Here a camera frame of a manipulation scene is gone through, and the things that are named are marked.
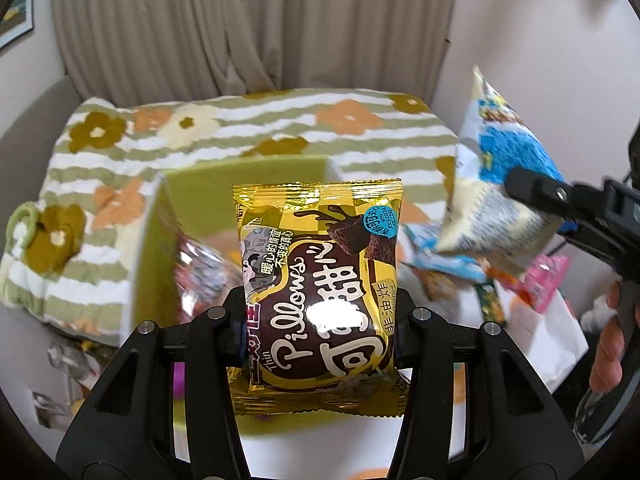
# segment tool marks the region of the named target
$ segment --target blue snack bag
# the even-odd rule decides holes
[[[486,274],[478,261],[470,256],[441,256],[433,251],[438,243],[441,224],[404,224],[402,228],[414,248],[410,265],[423,270],[435,270],[475,283],[484,283]]]

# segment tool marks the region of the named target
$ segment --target blue circular label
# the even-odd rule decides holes
[[[375,205],[364,212],[364,227],[375,235],[393,238],[398,233],[396,212],[388,205]]]

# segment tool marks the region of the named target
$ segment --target framed picture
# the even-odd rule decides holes
[[[33,29],[33,0],[14,0],[0,22],[0,48]]]

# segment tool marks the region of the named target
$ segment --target black clamp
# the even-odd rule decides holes
[[[396,308],[396,363],[413,375],[387,479],[551,480],[580,469],[572,430],[499,325],[449,325],[403,289]],[[226,367],[246,360],[243,319],[239,287],[190,324],[140,324],[76,415],[57,464],[74,480],[260,480],[248,470],[226,378]],[[173,445],[171,370],[182,360],[190,464]],[[465,363],[466,443],[449,462],[456,362]]]
[[[514,168],[507,195],[543,213],[575,222],[562,234],[571,245],[610,265],[626,280],[640,282],[640,191],[612,179],[602,189]]]

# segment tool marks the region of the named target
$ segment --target cartoon character image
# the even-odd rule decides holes
[[[258,259],[258,254],[252,253],[245,260],[242,260],[242,278],[245,283],[249,283],[255,278],[254,262]]]

